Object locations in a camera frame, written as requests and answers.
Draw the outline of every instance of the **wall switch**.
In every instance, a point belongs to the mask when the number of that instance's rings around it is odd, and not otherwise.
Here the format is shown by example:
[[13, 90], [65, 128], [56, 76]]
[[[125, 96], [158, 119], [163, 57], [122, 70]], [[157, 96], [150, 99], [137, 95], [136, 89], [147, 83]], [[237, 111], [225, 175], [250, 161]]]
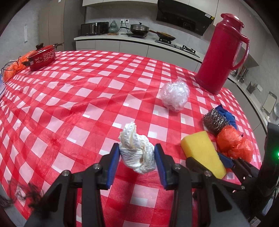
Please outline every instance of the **wall switch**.
[[129, 19], [121, 19], [120, 20], [120, 23], [123, 23], [123, 24], [125, 24], [125, 22], [126, 22], [126, 24], [129, 24]]
[[262, 92], [263, 88], [258, 84], [257, 89], [259, 89], [260, 92]]
[[24, 42], [27, 42], [27, 25], [24, 26]]

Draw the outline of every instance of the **thermos lid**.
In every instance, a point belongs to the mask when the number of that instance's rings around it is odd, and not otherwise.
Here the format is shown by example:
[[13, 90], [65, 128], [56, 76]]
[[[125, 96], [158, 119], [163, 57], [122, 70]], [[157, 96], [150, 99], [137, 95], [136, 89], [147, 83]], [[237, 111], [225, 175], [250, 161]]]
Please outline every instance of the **thermos lid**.
[[244, 24], [240, 21], [240, 19], [231, 13], [222, 13], [221, 17], [223, 18], [223, 22], [226, 22], [233, 26], [236, 30], [241, 32], [242, 28], [244, 28]]

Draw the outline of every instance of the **black robotic device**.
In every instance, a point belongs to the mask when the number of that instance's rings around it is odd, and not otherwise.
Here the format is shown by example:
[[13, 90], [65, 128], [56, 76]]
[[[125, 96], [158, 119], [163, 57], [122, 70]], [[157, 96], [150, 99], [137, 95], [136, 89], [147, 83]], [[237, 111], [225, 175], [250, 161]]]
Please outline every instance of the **black robotic device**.
[[[248, 220], [261, 216], [258, 227], [278, 226], [279, 198], [268, 213], [261, 211], [274, 193], [279, 169], [279, 127], [268, 124], [265, 155], [258, 170], [242, 159], [232, 159], [232, 171], [241, 185], [216, 179], [193, 158], [187, 158], [186, 168], [165, 155], [160, 144], [155, 145], [155, 159], [161, 184], [174, 190], [169, 227], [192, 226], [192, 189], [198, 204], [199, 227], [249, 227]], [[110, 154], [104, 155], [83, 172], [63, 171], [51, 185], [24, 227], [75, 227], [76, 194], [82, 188], [82, 226], [105, 227], [100, 189], [108, 190], [113, 183], [119, 161], [115, 143]]]

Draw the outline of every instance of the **wall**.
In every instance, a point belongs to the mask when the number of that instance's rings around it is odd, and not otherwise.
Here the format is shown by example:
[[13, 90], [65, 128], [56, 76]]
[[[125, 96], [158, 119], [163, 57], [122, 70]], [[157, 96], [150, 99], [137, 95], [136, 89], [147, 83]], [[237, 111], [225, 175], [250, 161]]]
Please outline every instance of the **wall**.
[[[30, 0], [10, 21], [0, 36], [0, 67], [9, 60], [36, 49], [39, 43], [39, 11], [50, 0]], [[24, 42], [24, 26], [27, 25], [27, 42]]]
[[[205, 55], [209, 46], [211, 37], [214, 32], [214, 26], [211, 25], [203, 36], [199, 36], [191, 31], [180, 28], [175, 25], [156, 21], [157, 5], [143, 2], [106, 2], [86, 8], [85, 22], [102, 22], [108, 21], [109, 24], [115, 20], [120, 27], [121, 19], [129, 19], [129, 28], [131, 24], [143, 23], [150, 27], [151, 30], [168, 33], [176, 40], [174, 42], [193, 48], [197, 52]], [[120, 34], [127, 33], [126, 29], [121, 29]], [[156, 34], [149, 32], [149, 36], [157, 37]]]
[[[262, 105], [270, 91], [277, 96], [277, 100], [279, 101], [279, 47], [270, 34], [268, 35], [261, 64], [257, 67], [250, 68], [245, 80], [246, 84], [251, 81], [252, 83], [259, 84], [263, 88], [262, 92], [258, 89], [253, 92]], [[273, 112], [270, 117], [272, 120], [276, 119]]]

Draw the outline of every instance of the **yellow sponge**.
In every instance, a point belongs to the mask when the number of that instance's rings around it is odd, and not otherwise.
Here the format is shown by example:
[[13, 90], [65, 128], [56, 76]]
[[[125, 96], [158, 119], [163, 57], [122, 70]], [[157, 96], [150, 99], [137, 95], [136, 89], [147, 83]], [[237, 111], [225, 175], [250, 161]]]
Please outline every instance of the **yellow sponge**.
[[206, 131], [185, 136], [181, 140], [181, 147], [187, 158], [196, 159], [209, 169], [216, 178], [222, 179], [226, 175], [226, 169]]

